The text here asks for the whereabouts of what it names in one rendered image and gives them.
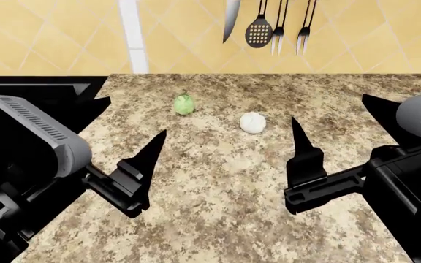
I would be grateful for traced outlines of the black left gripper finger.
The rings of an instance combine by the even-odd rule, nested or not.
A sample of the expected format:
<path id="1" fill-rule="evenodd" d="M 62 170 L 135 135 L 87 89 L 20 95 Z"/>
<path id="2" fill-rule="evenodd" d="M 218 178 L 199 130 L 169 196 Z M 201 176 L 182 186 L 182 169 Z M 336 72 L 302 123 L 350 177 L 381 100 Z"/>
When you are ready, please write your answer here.
<path id="1" fill-rule="evenodd" d="M 137 155 L 117 163 L 116 183 L 127 196 L 126 211 L 140 212 L 150 207 L 148 192 L 167 131 L 156 135 Z"/>
<path id="2" fill-rule="evenodd" d="M 55 120 L 79 134 L 96 120 L 110 104 L 109 97 L 67 104 L 56 109 Z"/>

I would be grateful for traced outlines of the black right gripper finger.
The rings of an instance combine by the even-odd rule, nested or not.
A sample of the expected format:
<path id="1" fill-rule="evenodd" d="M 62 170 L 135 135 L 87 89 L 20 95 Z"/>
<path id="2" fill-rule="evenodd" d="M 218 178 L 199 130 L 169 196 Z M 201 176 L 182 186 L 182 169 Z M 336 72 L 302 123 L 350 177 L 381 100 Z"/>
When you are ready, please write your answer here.
<path id="1" fill-rule="evenodd" d="M 288 188 L 326 178 L 327 173 L 323 167 L 324 152 L 311 144 L 295 118 L 292 118 L 292 133 L 295 154 L 287 162 Z"/>
<path id="2" fill-rule="evenodd" d="M 393 102 L 368 94 L 362 95 L 362 103 L 372 117 L 400 145 L 414 146 L 415 136 L 402 129 L 396 120 L 399 102 Z"/>

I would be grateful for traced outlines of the white dumpling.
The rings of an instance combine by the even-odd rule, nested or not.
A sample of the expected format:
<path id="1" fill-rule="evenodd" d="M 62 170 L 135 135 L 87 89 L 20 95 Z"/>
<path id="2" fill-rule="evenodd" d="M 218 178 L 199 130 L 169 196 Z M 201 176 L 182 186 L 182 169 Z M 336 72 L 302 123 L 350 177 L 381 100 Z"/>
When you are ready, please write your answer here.
<path id="1" fill-rule="evenodd" d="M 265 130 L 266 119 L 256 112 L 244 113 L 239 120 L 240 128 L 249 134 L 260 134 Z"/>

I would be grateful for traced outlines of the green brussel sprout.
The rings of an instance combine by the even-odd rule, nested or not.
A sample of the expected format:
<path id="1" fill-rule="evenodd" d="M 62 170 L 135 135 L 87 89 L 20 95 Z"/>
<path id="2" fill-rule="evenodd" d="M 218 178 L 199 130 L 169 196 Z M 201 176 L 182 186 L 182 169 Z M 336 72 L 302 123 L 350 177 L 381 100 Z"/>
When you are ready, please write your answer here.
<path id="1" fill-rule="evenodd" d="M 179 115 L 188 115 L 194 112 L 194 100 L 188 94 L 181 94 L 175 98 L 174 110 Z"/>

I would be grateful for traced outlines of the black slotted spoon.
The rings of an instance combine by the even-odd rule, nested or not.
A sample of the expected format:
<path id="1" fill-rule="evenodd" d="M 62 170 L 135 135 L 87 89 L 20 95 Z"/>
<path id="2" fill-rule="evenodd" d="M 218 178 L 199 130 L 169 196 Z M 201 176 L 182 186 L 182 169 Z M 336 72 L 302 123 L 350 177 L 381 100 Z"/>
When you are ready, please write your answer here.
<path id="1" fill-rule="evenodd" d="M 272 37 L 273 29 L 265 18 L 267 3 L 268 0 L 259 0 L 257 18 L 246 29 L 245 39 L 250 47 L 264 47 Z"/>

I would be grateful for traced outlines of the hanging kitchen knife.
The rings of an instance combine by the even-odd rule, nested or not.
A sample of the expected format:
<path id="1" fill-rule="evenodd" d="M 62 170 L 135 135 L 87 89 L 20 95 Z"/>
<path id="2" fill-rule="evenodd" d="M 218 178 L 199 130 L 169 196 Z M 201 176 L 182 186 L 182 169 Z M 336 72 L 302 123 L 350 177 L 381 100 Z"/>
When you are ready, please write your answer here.
<path id="1" fill-rule="evenodd" d="M 225 19 L 224 19 L 224 33 L 222 43 L 225 43 L 232 33 L 235 22 L 238 17 L 240 8 L 240 0 L 226 0 Z"/>

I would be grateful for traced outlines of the hanging black-handled meat fork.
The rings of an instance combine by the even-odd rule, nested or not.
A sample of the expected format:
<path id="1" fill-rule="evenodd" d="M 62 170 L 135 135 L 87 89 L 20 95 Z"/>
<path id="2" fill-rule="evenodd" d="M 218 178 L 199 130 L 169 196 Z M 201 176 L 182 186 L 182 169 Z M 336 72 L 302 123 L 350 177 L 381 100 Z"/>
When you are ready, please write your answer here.
<path id="1" fill-rule="evenodd" d="M 316 10 L 317 0 L 308 0 L 302 28 L 297 35 L 296 54 L 305 54 L 308 47 L 308 39 L 311 33 L 311 24 Z"/>
<path id="2" fill-rule="evenodd" d="M 289 0 L 280 0 L 278 6 L 278 16 L 276 20 L 276 27 L 273 30 L 271 39 L 271 54 L 273 55 L 275 50 L 277 54 L 281 54 L 281 48 L 284 38 L 284 24 L 287 16 L 287 9 L 289 6 Z"/>

